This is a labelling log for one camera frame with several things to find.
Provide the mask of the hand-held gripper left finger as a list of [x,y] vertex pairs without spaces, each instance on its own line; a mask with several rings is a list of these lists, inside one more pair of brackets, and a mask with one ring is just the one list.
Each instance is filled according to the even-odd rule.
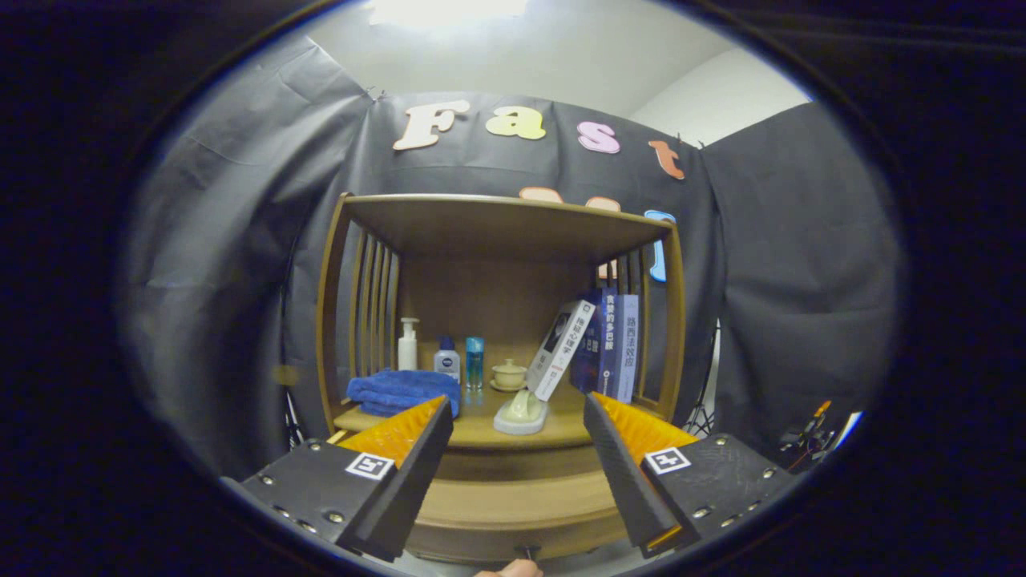
[[403,554],[453,430],[450,399],[434,397],[368,430],[310,439],[231,494],[298,539],[392,562]]

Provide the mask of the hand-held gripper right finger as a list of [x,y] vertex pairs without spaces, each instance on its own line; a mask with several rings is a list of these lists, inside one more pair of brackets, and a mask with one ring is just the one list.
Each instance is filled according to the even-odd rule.
[[644,557],[721,537],[794,483],[731,434],[695,438],[597,392],[586,395],[583,420],[628,540]]

